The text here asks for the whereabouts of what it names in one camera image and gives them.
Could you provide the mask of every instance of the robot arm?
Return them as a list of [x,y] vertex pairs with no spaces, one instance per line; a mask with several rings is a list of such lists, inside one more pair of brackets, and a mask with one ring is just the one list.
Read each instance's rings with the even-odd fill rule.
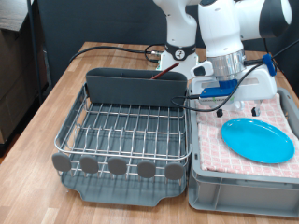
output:
[[288,0],[243,0],[235,7],[242,41],[278,37],[292,22]]
[[173,46],[188,47],[195,44],[197,22],[186,13],[187,5],[201,0],[153,0],[167,19],[167,42]]

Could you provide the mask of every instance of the power cord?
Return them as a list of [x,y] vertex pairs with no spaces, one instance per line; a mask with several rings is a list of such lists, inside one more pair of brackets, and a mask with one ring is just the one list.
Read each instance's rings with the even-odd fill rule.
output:
[[153,55],[161,55],[162,53],[160,51],[148,51],[148,49],[152,46],[161,46],[164,44],[157,44],[157,45],[149,45],[146,50],[135,50],[135,49],[124,49],[124,48],[119,48],[119,47],[112,47],[112,46],[97,46],[97,47],[92,47],[92,48],[88,48],[88,49],[84,49],[80,52],[78,52],[77,54],[75,54],[70,60],[69,60],[69,64],[71,64],[73,62],[73,60],[75,58],[77,58],[80,54],[85,53],[87,51],[90,50],[94,50],[94,49],[116,49],[116,50],[122,50],[122,51],[127,51],[127,52],[131,52],[131,53],[142,53],[146,56],[147,60],[154,61],[149,59],[149,57],[147,56],[147,54],[153,54]]
[[[265,39],[265,38],[263,39],[263,45],[264,45],[265,51],[266,51],[268,54],[270,54],[269,49],[268,49],[268,46],[267,46],[267,42],[266,42],[266,39]],[[280,72],[282,72],[282,74],[284,75],[284,71],[279,67],[278,63],[277,63],[276,61],[274,61],[274,60],[272,60],[272,62],[273,62],[273,64],[274,64],[274,66],[275,66],[275,71],[277,72],[278,69],[279,69]]]
[[[271,57],[272,59],[272,62],[273,62],[273,59],[276,58],[279,54],[283,53],[284,51],[286,51],[287,49],[290,49],[291,47],[295,46],[296,44],[299,43],[299,39],[296,40],[295,42],[293,42],[292,44],[290,44],[288,47],[286,47],[285,49],[282,49],[280,52],[278,52],[277,54],[275,54],[274,56]],[[196,100],[200,97],[200,95],[196,94],[196,95],[191,95],[191,96],[176,96],[174,98],[172,98],[171,102],[174,104],[174,105],[177,105],[181,108],[185,108],[185,109],[189,109],[189,110],[193,110],[193,111],[196,111],[196,112],[213,112],[213,111],[216,111],[218,109],[220,109],[221,107],[223,107],[230,99],[231,97],[234,95],[234,93],[236,92],[237,88],[241,85],[241,83],[243,82],[243,80],[256,68],[260,67],[261,65],[264,64],[263,62],[263,59],[259,59],[259,60],[251,60],[251,61],[245,61],[244,62],[244,65],[245,66],[249,66],[249,65],[254,65],[256,64],[254,67],[252,67],[239,81],[238,83],[236,84],[234,90],[232,91],[232,93],[226,97],[226,99],[218,106],[216,106],[215,108],[212,108],[212,109],[208,109],[208,110],[203,110],[203,109],[196,109],[196,108],[192,108],[192,107],[189,107],[189,106],[185,106],[185,105],[180,105],[178,104],[177,102],[175,102],[176,99],[184,99],[184,100]]]
[[[149,45],[145,51],[148,51],[148,49],[150,49],[151,47],[154,47],[154,46],[165,46],[165,44],[153,44],[153,45]],[[151,54],[154,54],[156,56],[160,56],[162,53],[160,51],[152,51]],[[159,60],[153,60],[153,59],[150,59],[147,55],[147,53],[145,52],[144,53],[144,56],[146,57],[146,59],[148,61],[150,61],[151,63],[159,63]]]

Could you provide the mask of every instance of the plastic plate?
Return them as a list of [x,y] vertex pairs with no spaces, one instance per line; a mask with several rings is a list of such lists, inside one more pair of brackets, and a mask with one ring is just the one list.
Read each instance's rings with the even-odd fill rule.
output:
[[280,129],[256,119],[232,119],[221,128],[223,141],[252,161],[280,163],[295,153],[291,139]]

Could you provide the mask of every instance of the plastic storage bin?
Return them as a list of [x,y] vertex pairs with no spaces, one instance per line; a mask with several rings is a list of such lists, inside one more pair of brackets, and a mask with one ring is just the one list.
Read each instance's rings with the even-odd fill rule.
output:
[[[279,88],[282,110],[299,136],[299,111]],[[198,210],[299,217],[299,179],[203,171],[200,166],[196,112],[191,112],[192,169],[189,204]]]

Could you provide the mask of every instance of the pink towel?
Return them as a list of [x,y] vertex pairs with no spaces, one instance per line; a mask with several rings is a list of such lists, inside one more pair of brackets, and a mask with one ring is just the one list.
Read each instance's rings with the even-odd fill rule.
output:
[[[199,105],[198,102],[196,105],[200,109],[208,109],[207,106]],[[244,175],[299,178],[299,141],[293,134],[281,110],[279,94],[276,94],[272,100],[263,101],[260,117],[253,117],[251,115],[251,109],[254,106],[253,101],[245,102],[243,111],[223,111],[222,118],[217,118],[216,112],[197,113],[202,170]],[[230,119],[237,118],[259,119],[279,128],[291,138],[296,150],[295,155],[289,161],[280,164],[264,164],[239,156],[228,148],[221,138],[222,125]]]

